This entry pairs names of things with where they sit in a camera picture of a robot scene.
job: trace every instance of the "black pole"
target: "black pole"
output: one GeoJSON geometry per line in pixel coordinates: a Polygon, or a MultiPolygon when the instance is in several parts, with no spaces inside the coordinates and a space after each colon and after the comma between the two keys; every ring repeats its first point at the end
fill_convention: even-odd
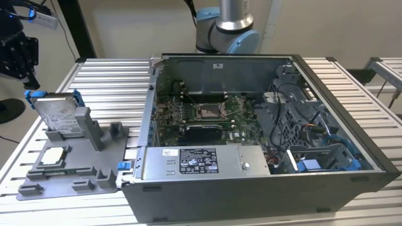
{"type": "Polygon", "coordinates": [[[78,0],[58,0],[82,58],[97,58],[94,44],[78,0]]]}

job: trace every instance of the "cable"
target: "cable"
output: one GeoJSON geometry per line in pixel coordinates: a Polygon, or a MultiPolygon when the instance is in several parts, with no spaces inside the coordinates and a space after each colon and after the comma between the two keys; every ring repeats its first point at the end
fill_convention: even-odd
{"type": "MultiPolygon", "coordinates": [[[[282,83],[281,86],[277,88],[277,92],[282,93],[288,98],[289,98],[289,95],[288,95],[286,93],[284,93],[284,92],[280,90],[281,87],[282,87],[284,85],[292,85],[292,86],[296,86],[296,87],[298,87],[298,88],[301,89],[301,91],[304,92],[304,88],[300,87],[297,84],[290,83],[290,82],[282,83]]],[[[310,121],[312,116],[310,116],[310,117],[305,116],[304,113],[301,112],[301,110],[298,109],[297,105],[294,105],[294,107],[296,107],[297,113],[302,116],[302,118],[304,118],[306,121],[310,121]]]]}
{"type": "Polygon", "coordinates": [[[196,18],[197,18],[197,11],[196,11],[196,6],[194,6],[194,2],[193,0],[185,0],[189,8],[190,8],[190,12],[192,12],[192,18],[193,18],[193,22],[194,22],[194,26],[197,27],[197,22],[196,22],[196,18]]]}
{"type": "Polygon", "coordinates": [[[11,141],[11,142],[14,142],[14,143],[17,143],[17,144],[19,144],[19,141],[11,140],[11,139],[9,139],[9,138],[6,138],[6,137],[3,137],[3,136],[0,136],[0,138],[5,139],[5,140],[9,140],[9,141],[11,141]]]}
{"type": "Polygon", "coordinates": [[[54,4],[54,0],[51,0],[51,5],[53,5],[53,8],[54,8],[54,11],[55,11],[57,17],[58,17],[59,24],[61,24],[61,26],[62,26],[62,29],[63,29],[63,31],[65,31],[65,37],[66,37],[66,41],[67,41],[67,45],[69,45],[69,48],[70,48],[71,54],[74,55],[74,60],[77,60],[77,56],[75,56],[75,53],[74,53],[74,49],[71,48],[70,41],[69,41],[69,38],[67,38],[67,32],[66,32],[66,29],[65,29],[63,23],[62,23],[62,21],[61,21],[59,15],[58,15],[58,11],[57,11],[57,7],[55,7],[55,4],[54,4]]]}
{"type": "Polygon", "coordinates": [[[381,89],[380,89],[380,91],[379,91],[379,94],[377,94],[377,98],[380,97],[380,94],[381,94],[381,92],[383,92],[383,89],[384,89],[384,87],[385,87],[385,84],[388,84],[388,81],[384,82],[384,85],[383,85],[383,87],[381,87],[381,89]]]}
{"type": "Polygon", "coordinates": [[[278,93],[278,89],[277,89],[277,97],[278,97],[278,110],[277,110],[277,116],[276,116],[276,122],[274,122],[274,127],[272,129],[272,133],[270,133],[270,142],[272,142],[272,145],[282,152],[285,152],[285,150],[282,149],[281,145],[277,145],[274,143],[274,140],[273,140],[273,137],[274,137],[274,132],[276,132],[276,129],[278,127],[278,123],[280,123],[280,118],[281,118],[281,98],[280,98],[280,93],[278,93]]]}
{"type": "Polygon", "coordinates": [[[43,0],[43,2],[41,3],[41,5],[43,6],[46,4],[47,0],[43,0]]]}
{"type": "Polygon", "coordinates": [[[338,140],[341,140],[341,141],[344,142],[344,144],[347,144],[349,151],[352,151],[353,154],[355,154],[355,148],[353,148],[353,146],[352,146],[349,140],[348,140],[348,139],[344,139],[344,138],[340,137],[338,135],[328,136],[328,137],[322,140],[322,142],[321,142],[322,146],[326,145],[328,140],[332,139],[332,138],[337,138],[338,140]]]}
{"type": "Polygon", "coordinates": [[[174,102],[170,102],[170,104],[174,105],[174,106],[177,107],[177,109],[178,109],[178,111],[180,111],[180,114],[181,114],[181,108],[180,108],[180,106],[177,106],[177,105],[174,104],[174,102]]]}

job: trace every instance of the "metal table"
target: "metal table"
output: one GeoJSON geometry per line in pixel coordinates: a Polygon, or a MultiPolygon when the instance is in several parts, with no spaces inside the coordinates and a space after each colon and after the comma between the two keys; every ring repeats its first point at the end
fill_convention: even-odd
{"type": "MultiPolygon", "coordinates": [[[[337,61],[332,62],[326,58],[305,59],[369,136],[402,170],[402,121],[337,61]]],[[[86,104],[93,109],[91,116],[101,124],[122,121],[130,126],[127,160],[135,159],[138,153],[149,68],[148,59],[89,59],[85,63],[74,65],[58,89],[58,92],[79,89],[86,104]]],[[[47,139],[45,129],[46,125],[39,118],[0,171],[0,224],[55,223],[70,226],[137,224],[137,218],[121,191],[114,194],[23,202],[17,200],[18,188],[25,182],[26,173],[47,139]]],[[[178,225],[402,225],[402,177],[380,192],[360,195],[337,213],[178,225]]]]}
{"type": "Polygon", "coordinates": [[[373,69],[397,90],[402,91],[402,58],[373,57],[365,68],[373,69]]]}

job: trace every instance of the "green circuit board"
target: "green circuit board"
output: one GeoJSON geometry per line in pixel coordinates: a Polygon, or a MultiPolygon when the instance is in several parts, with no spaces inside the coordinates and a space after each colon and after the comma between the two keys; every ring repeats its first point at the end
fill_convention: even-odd
{"type": "Polygon", "coordinates": [[[252,101],[242,95],[229,95],[222,103],[185,103],[170,100],[158,105],[160,140],[164,146],[178,145],[262,145],[264,130],[252,101]],[[213,142],[186,141],[189,126],[220,126],[222,137],[213,142]]]}

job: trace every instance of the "hard drive label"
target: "hard drive label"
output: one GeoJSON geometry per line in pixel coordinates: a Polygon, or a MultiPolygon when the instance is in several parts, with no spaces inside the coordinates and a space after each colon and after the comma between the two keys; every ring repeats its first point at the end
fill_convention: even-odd
{"type": "Polygon", "coordinates": [[[61,134],[82,132],[74,114],[51,114],[49,120],[61,134]]]}
{"type": "Polygon", "coordinates": [[[217,149],[181,149],[181,173],[220,173],[217,149]]]}

